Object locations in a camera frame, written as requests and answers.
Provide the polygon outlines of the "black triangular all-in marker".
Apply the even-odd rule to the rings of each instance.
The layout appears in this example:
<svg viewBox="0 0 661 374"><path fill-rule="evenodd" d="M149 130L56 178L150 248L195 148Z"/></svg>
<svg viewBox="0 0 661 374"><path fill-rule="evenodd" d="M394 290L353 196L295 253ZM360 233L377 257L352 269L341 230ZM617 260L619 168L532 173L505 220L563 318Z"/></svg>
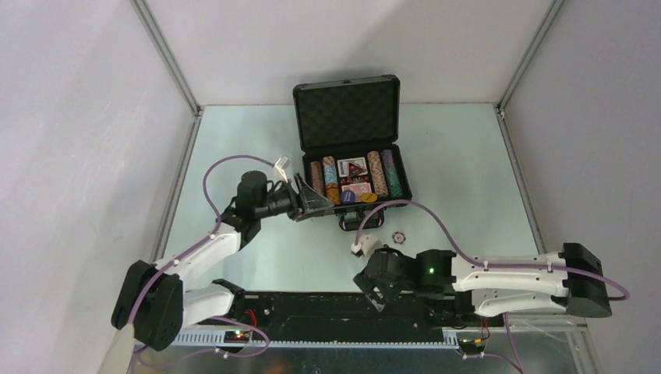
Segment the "black triangular all-in marker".
<svg viewBox="0 0 661 374"><path fill-rule="evenodd" d="M342 161L341 162L341 173L345 177L354 177L359 175L366 175L367 170L362 161Z"/></svg>

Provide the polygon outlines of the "black poker set case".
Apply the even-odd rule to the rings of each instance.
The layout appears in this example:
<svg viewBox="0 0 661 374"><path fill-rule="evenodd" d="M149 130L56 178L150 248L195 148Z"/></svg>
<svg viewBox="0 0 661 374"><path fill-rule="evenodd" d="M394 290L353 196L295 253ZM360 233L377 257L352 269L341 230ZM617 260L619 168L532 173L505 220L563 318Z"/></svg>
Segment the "black poker set case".
<svg viewBox="0 0 661 374"><path fill-rule="evenodd" d="M393 198L387 186L388 196L378 196L375 203L334 205L334 212L326 216L337 216L338 225L343 231L357 230L362 220L367 221L364 226L366 229L379 228L384 224L385 216L383 211L374 211L376 206L387 201L412 198L401 150L396 144L399 137L400 89L400 79L396 75L387 74L322 83L300 83L292 90L304 175L310 186L311 162L322 163L324 157L332 156L337 169L339 160L364 157L368 167L367 175L341 178L337 169L340 195L343 185L360 182L371 184L374 192L367 154L377 151L383 166L381 152L393 151L403 196Z"/></svg>

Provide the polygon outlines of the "yellow round button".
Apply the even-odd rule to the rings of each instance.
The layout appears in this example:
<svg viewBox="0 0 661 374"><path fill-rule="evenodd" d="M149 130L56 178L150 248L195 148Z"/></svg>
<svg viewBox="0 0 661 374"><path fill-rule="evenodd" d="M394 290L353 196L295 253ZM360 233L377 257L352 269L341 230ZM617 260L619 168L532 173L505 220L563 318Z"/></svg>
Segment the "yellow round button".
<svg viewBox="0 0 661 374"><path fill-rule="evenodd" d="M378 199L378 195L374 192L366 192L361 195L361 201L363 203L375 203Z"/></svg>

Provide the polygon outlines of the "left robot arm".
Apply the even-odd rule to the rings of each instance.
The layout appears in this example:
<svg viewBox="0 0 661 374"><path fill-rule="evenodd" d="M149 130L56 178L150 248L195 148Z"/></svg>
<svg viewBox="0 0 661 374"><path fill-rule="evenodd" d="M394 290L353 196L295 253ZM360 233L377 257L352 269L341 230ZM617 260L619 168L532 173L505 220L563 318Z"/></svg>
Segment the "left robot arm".
<svg viewBox="0 0 661 374"><path fill-rule="evenodd" d="M244 173L210 234L191 248L156 263L136 261L127 270L111 325L129 329L133 339L162 351L188 326L226 315L234 293L214 281L193 290L193 282L217 263L245 248L260 232L265 218L286 215L294 222L320 216L334 203L307 185L300 174L269 188L261 171Z"/></svg>

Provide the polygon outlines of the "red playing card deck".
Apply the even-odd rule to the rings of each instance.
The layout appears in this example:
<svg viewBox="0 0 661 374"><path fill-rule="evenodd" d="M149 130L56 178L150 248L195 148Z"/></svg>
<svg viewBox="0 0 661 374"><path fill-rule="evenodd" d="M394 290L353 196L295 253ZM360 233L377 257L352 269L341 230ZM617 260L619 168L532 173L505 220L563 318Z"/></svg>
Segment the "red playing card deck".
<svg viewBox="0 0 661 374"><path fill-rule="evenodd" d="M348 185L343 185L341 187L341 192L344 189L351 189L355 193L355 203L362 202L361 201L361 195L366 193L366 192L372 192L372 187L371 184L368 182L360 182L360 183L352 183Z"/></svg>

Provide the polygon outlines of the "blue playing card deck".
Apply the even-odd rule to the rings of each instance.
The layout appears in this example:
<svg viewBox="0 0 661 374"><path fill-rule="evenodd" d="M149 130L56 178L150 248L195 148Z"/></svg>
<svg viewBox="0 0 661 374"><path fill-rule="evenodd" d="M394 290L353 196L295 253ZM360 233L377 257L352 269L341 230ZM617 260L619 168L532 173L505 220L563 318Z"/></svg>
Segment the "blue playing card deck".
<svg viewBox="0 0 661 374"><path fill-rule="evenodd" d="M342 159L337 162L338 174L341 178L349 178L368 174L364 157Z"/></svg>

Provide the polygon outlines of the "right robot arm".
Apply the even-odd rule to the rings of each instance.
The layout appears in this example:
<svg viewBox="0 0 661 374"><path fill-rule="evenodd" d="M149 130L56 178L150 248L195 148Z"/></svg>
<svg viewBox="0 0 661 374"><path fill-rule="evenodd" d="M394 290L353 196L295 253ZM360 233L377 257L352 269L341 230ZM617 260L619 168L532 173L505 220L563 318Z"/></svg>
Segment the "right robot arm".
<svg viewBox="0 0 661 374"><path fill-rule="evenodd" d="M366 261L353 281L379 311L405 293L428 300L452 297L459 312L481 317L534 310L612 315L602 264L579 243L532 257L464 259L439 249L409 257L366 235L351 251Z"/></svg>

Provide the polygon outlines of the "blue small blind button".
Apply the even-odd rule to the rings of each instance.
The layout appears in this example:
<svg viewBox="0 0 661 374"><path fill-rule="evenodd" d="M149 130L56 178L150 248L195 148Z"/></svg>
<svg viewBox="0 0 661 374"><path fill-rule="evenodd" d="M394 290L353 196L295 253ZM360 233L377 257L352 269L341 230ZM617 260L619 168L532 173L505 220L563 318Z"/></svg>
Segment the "blue small blind button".
<svg viewBox="0 0 661 374"><path fill-rule="evenodd" d="M341 192L340 200L342 204L352 204L355 202L355 193L351 189L344 189Z"/></svg>

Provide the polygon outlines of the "poker chip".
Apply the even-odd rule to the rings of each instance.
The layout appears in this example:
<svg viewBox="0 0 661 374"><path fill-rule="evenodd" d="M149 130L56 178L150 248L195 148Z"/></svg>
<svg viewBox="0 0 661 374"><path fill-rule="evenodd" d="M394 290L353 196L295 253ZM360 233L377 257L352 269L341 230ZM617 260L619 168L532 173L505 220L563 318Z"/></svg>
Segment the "poker chip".
<svg viewBox="0 0 661 374"><path fill-rule="evenodd" d="M402 231L395 231L391 236L392 242L397 245L403 245L407 238Z"/></svg>

